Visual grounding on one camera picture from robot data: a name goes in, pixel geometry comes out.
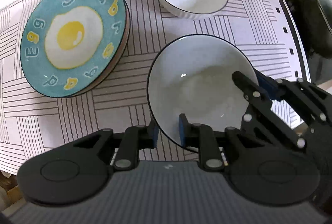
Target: plate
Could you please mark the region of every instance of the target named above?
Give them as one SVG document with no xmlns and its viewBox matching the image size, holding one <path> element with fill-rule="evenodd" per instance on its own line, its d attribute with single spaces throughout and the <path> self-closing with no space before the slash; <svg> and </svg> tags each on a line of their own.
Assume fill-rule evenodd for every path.
<svg viewBox="0 0 332 224">
<path fill-rule="evenodd" d="M 235 71 L 258 84 L 247 57 L 221 38 L 188 35 L 164 47 L 151 65 L 147 83 L 148 104 L 160 130 L 181 146 L 181 113 L 190 123 L 207 124 L 214 131 L 240 128 L 248 102 L 233 83 Z"/>
<path fill-rule="evenodd" d="M 123 52 L 128 18 L 124 0 L 42 0 L 21 39 L 21 65 L 27 81 L 49 97 L 91 89 L 119 47 Z"/>
</svg>

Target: stack of plates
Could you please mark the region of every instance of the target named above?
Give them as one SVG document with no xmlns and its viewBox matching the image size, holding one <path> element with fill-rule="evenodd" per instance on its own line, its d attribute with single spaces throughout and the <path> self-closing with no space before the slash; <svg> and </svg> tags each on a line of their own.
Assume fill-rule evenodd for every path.
<svg viewBox="0 0 332 224">
<path fill-rule="evenodd" d="M 114 69 L 129 30 L 125 0 L 42 0 L 21 39 L 24 75 L 48 97 L 82 94 Z"/>
</svg>

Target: striped tablecloth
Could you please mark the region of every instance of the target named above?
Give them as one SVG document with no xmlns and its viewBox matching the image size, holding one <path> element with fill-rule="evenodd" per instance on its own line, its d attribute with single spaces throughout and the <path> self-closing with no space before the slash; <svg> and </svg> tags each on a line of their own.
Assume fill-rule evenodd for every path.
<svg viewBox="0 0 332 224">
<path fill-rule="evenodd" d="M 187 34 L 219 36 L 240 48 L 253 66 L 273 78 L 310 80 L 296 28 L 284 0 L 229 0 L 210 19 L 174 17 L 158 0 L 126 0 L 132 19 L 127 49 L 114 71 L 86 94 L 54 99 L 27 83 L 20 64 L 25 24 L 41 0 L 18 0 L 0 11 L 0 169 L 16 174 L 27 159 L 98 129 L 122 132 L 149 124 L 146 81 L 158 51 Z M 299 116 L 284 102 L 273 111 L 288 125 Z M 164 135 L 146 160 L 192 160 L 197 154 L 177 147 Z"/>
</svg>

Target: silver screw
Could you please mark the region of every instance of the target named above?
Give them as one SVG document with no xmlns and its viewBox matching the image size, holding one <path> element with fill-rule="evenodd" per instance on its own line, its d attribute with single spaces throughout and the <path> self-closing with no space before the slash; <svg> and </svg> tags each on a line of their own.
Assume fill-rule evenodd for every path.
<svg viewBox="0 0 332 224">
<path fill-rule="evenodd" d="M 255 98 L 259 98 L 261 96 L 261 94 L 258 92 L 258 91 L 255 91 L 253 94 L 252 94 Z"/>
<path fill-rule="evenodd" d="M 209 159 L 206 162 L 206 166 L 208 166 L 209 168 L 219 168 L 222 166 L 222 161 L 219 159 Z"/>
<path fill-rule="evenodd" d="M 128 168 L 132 162 L 128 159 L 119 159 L 115 162 L 115 166 L 119 168 Z"/>
<path fill-rule="evenodd" d="M 326 115 L 325 114 L 323 114 L 323 113 L 321 113 L 320 115 L 319 115 L 319 117 L 320 117 L 320 119 L 322 120 L 322 121 L 326 121 Z"/>
<path fill-rule="evenodd" d="M 251 115 L 251 114 L 245 114 L 245 115 L 243 116 L 243 120 L 244 120 L 245 122 L 250 122 L 250 121 L 252 120 L 252 115 Z"/>
<path fill-rule="evenodd" d="M 303 138 L 298 139 L 297 146 L 298 148 L 304 148 L 305 140 Z"/>
</svg>

